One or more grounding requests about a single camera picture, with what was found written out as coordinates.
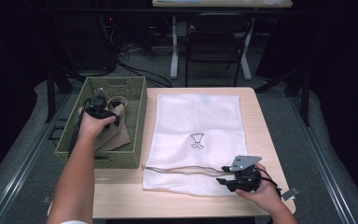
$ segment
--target green basket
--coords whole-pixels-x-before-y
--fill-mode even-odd
[[[99,151],[94,158],[94,166],[96,169],[137,169],[141,159],[147,105],[144,77],[88,77],[65,125],[55,154],[64,162],[67,161],[68,149],[78,119],[77,110],[100,88],[103,88],[109,97],[123,96],[128,100],[125,123],[131,142],[112,151]]]

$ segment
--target human arm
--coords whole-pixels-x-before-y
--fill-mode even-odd
[[[258,169],[266,171],[266,168],[260,163],[256,163],[255,166]],[[265,178],[269,178],[265,172],[260,172],[260,174]],[[246,192],[240,189],[237,189],[235,192],[242,198],[254,202],[261,209],[268,212],[274,224],[297,223],[293,214],[282,202],[272,183],[267,180],[261,180],[260,187],[255,192]]]
[[[92,223],[94,201],[94,141],[115,117],[95,119],[83,114],[77,142],[59,178],[48,223],[79,220]]]

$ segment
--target hand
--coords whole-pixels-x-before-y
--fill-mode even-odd
[[[267,171],[266,167],[258,162],[255,164],[255,167]],[[260,174],[265,178],[269,178],[265,172],[261,171]],[[260,187],[255,192],[246,192],[241,189],[237,189],[235,192],[242,198],[254,202],[257,206],[270,214],[274,210],[279,209],[282,205],[284,206],[276,189],[272,183],[267,180],[261,180]]]
[[[78,138],[89,138],[90,140],[95,140],[97,136],[101,133],[104,126],[113,123],[116,120],[116,117],[109,117],[106,119],[95,119],[87,112],[83,113],[83,119],[81,121],[80,130],[78,133]]]

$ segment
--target chair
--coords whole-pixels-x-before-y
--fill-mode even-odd
[[[245,39],[252,26],[251,19],[238,13],[200,13],[192,18],[186,28],[186,87],[189,62],[236,63],[233,86],[237,86]]]

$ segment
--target white towel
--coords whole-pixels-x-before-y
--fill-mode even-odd
[[[203,196],[233,195],[217,177],[247,155],[238,95],[160,94],[143,188]]]

